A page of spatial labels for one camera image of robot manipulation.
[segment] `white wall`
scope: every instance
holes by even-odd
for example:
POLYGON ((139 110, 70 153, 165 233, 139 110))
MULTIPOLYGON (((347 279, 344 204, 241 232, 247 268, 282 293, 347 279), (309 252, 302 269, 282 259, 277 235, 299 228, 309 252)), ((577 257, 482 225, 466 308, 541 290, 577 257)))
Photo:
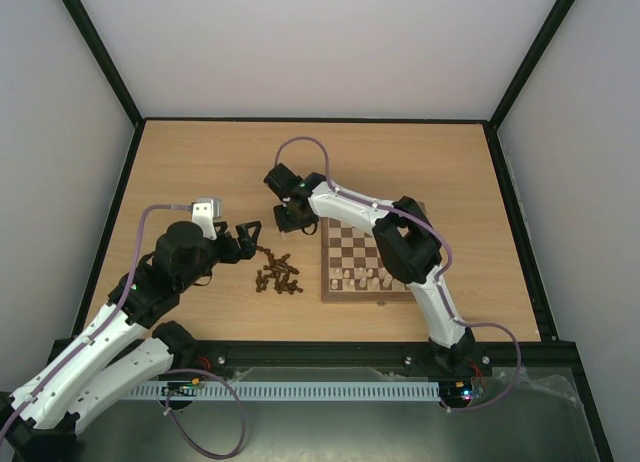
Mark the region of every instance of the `white wall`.
POLYGON ((488 118, 555 0, 83 0, 145 116, 488 118))
POLYGON ((578 0, 502 143, 616 460, 640 450, 640 0, 578 0))
POLYGON ((0 0, 0 67, 0 390, 12 390, 71 332, 133 129, 60 0, 0 0))

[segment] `wooden tabletop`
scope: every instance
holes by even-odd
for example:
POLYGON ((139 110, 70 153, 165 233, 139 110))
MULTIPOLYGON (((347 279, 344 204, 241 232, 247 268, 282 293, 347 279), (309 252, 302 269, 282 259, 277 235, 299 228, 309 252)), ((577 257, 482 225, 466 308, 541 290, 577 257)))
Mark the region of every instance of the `wooden tabletop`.
MULTIPOLYGON (((285 140, 309 135, 329 150, 332 178, 360 193, 425 204, 431 223, 449 241, 454 263, 447 284, 469 322, 509 327, 522 341, 539 341, 509 223, 480 125, 149 121, 96 287, 89 318, 128 271, 142 210, 158 203, 189 204, 222 198, 230 227, 260 220, 260 244, 291 253, 304 293, 256 293, 263 254, 237 265, 219 264, 208 287, 193 287, 165 320, 198 339, 287 341, 424 341, 426 321, 417 304, 327 304, 320 300, 320 234, 287 234, 273 218, 277 198, 262 180, 285 140)), ((303 177, 324 172, 311 143, 290 145, 282 162, 303 177)), ((187 213, 153 212, 143 252, 169 224, 187 213)), ((476 329, 476 339, 508 338, 476 329)))

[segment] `purple cable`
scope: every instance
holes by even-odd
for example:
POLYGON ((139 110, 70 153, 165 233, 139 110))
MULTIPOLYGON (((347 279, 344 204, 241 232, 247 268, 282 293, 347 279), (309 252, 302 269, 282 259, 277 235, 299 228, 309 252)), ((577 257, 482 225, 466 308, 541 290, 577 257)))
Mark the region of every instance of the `purple cable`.
POLYGON ((171 395, 174 391, 170 391, 167 394, 167 398, 164 401, 164 407, 166 409, 165 415, 168 415, 169 418, 173 421, 173 423, 178 428, 178 432, 180 432, 180 435, 187 442, 187 444, 189 444, 189 446, 193 450, 198 452, 200 455, 213 460, 225 460, 238 455, 240 453, 240 450, 242 449, 244 438, 247 435, 247 415, 244 411, 244 407, 242 406, 242 403, 240 402, 240 397, 238 397, 238 394, 233 389, 233 387, 231 387, 231 385, 229 385, 229 383, 225 381, 222 377, 218 377, 217 375, 212 374, 211 372, 207 372, 206 370, 173 369, 173 370, 168 370, 167 372, 165 372, 165 374, 198 374, 198 375, 203 375, 205 377, 208 377, 212 380, 215 380, 216 382, 220 382, 222 385, 224 385, 224 387, 229 391, 231 396, 235 399, 236 404, 238 404, 238 408, 240 409, 240 421, 242 422, 242 429, 240 432, 240 440, 238 440, 238 445, 236 445, 235 448, 228 454, 214 454, 213 452, 209 452, 208 450, 200 447, 196 442, 194 442, 194 440, 191 437, 189 437, 187 432, 184 430, 184 428, 178 421, 178 418, 173 413, 173 410, 171 410, 171 407, 169 406, 169 403, 171 402, 171 395))
MULTIPOLYGON (((299 137, 294 137, 292 139, 287 140, 286 142, 284 142, 280 146, 280 148, 276 152, 276 158, 275 158, 274 166, 278 165, 278 162, 280 160, 280 154, 282 153, 282 150, 287 145, 289 145, 289 144, 291 144, 293 142, 300 141, 300 140, 313 142, 318 147, 320 147, 320 150, 322 150, 322 153, 324 155, 324 171, 325 171, 325 176, 326 176, 326 179, 327 179, 327 186, 329 187, 329 189, 331 189, 333 192, 335 192, 340 197, 344 197, 345 199, 352 200, 354 202, 366 205, 368 207, 373 207, 373 202, 372 201, 370 201, 368 199, 364 199, 362 197, 358 197, 355 194, 349 193, 348 191, 345 191, 344 189, 342 189, 340 187, 337 187, 334 184, 333 180, 331 180, 331 175, 330 175, 331 173, 329 172, 329 152, 327 151, 327 148, 322 144, 322 142, 320 142, 318 139, 314 139, 313 137, 307 137, 307 136, 299 136, 299 137)), ((492 328, 495 328, 495 329, 500 329, 511 338, 511 341, 513 342, 513 345, 514 345, 514 347, 516 349, 516 370, 515 370, 515 372, 513 374, 513 378, 511 379, 509 384, 507 384, 505 389, 500 394, 498 394, 493 399, 491 399, 491 400, 489 400, 487 402, 483 402, 483 403, 478 404, 478 405, 473 405, 471 407, 464 407, 464 408, 449 407, 444 401, 442 402, 443 406, 447 409, 447 411, 451 411, 451 412, 467 412, 467 411, 470 411, 470 410, 482 409, 484 407, 488 407, 490 405, 495 404, 497 401, 499 401, 500 399, 504 398, 507 394, 509 394, 509 392, 511 392, 511 389, 513 389, 514 385, 518 381, 518 377, 520 376, 520 372, 521 372, 521 369, 522 369, 522 353, 520 351, 520 344, 518 343, 518 339, 516 339, 515 334, 513 332, 511 332, 505 326, 497 324, 495 322, 468 323, 468 322, 465 322, 464 320, 462 320, 460 317, 456 317, 454 312, 453 312, 453 309, 451 308, 449 300, 447 299, 447 296, 446 296, 446 294, 444 292, 444 289, 442 288, 442 284, 440 283, 440 278, 442 277, 442 275, 447 270, 449 270, 449 268, 453 264, 453 250, 451 249, 451 246, 447 243, 447 241, 444 239, 444 237, 438 231, 436 231, 433 227, 431 227, 425 221, 420 220, 419 218, 417 218, 417 217, 415 217, 415 216, 413 216, 411 214, 408 214, 407 212, 404 212, 403 210, 396 209, 395 207, 392 207, 392 206, 389 206, 389 205, 378 205, 377 208, 380 209, 380 210, 386 210, 387 212, 392 212, 392 213, 394 213, 396 215, 399 215, 400 217, 404 217, 404 218, 414 222, 415 224, 418 224, 420 227, 422 227, 425 230, 427 230, 431 235, 433 235, 442 244, 442 247, 444 248, 445 252, 447 253, 447 261, 440 268, 440 270, 438 270, 438 272, 436 272, 434 279, 435 279, 435 282, 436 282, 436 286, 438 287, 438 292, 440 293, 440 297, 442 297, 442 300, 444 302, 444 307, 445 307, 447 313, 449 314, 449 317, 451 317, 456 324, 458 324, 458 325, 460 325, 462 327, 465 327, 465 328, 467 328, 467 327, 468 328, 492 327, 492 328)))
MULTIPOLYGON (((140 258, 140 247, 142 246, 142 234, 144 232, 144 223, 147 219, 147 215, 149 215, 149 212, 157 209, 191 210, 191 206, 158 204, 158 205, 151 205, 146 209, 144 209, 144 211, 142 212, 142 215, 140 216, 140 223, 138 224, 138 233, 136 235, 135 249, 133 251, 133 259, 131 260, 131 267, 129 269, 129 275, 127 276, 127 281, 125 283, 122 296, 120 297, 120 300, 118 300, 118 303, 116 304, 114 310, 111 312, 111 314, 109 314, 109 316, 105 319, 105 321, 102 324, 100 324, 100 326, 96 330, 94 330, 91 334, 89 334, 88 336, 89 339, 94 340, 96 337, 98 337, 109 326, 109 324, 113 321, 113 319, 118 315, 118 312, 126 302, 127 297, 129 296, 129 291, 131 290, 131 285, 133 284, 133 277, 135 275, 136 266, 138 265, 138 259, 140 258)), ((42 392, 45 386, 51 381, 51 379, 53 379, 56 376, 56 374, 58 374, 58 372, 60 372, 71 360, 73 360, 76 357, 76 355, 82 352, 82 350, 86 346, 87 344, 81 344, 76 346, 60 362, 58 362, 55 365, 55 367, 53 367, 53 369, 49 371, 47 375, 45 375, 42 378, 40 383, 36 386, 35 389, 33 389, 33 391, 30 394, 34 400, 36 396, 40 392, 42 392)), ((11 414, 9 419, 7 419, 7 422, 2 426, 2 429, 0 429, 0 446, 2 445, 2 442, 4 441, 4 438, 6 437, 7 432, 9 432, 9 427, 11 427, 11 424, 13 424, 13 422, 20 416, 20 414, 22 414, 22 412, 27 408, 28 405, 29 405, 29 402, 22 403, 13 412, 13 414, 11 414)))

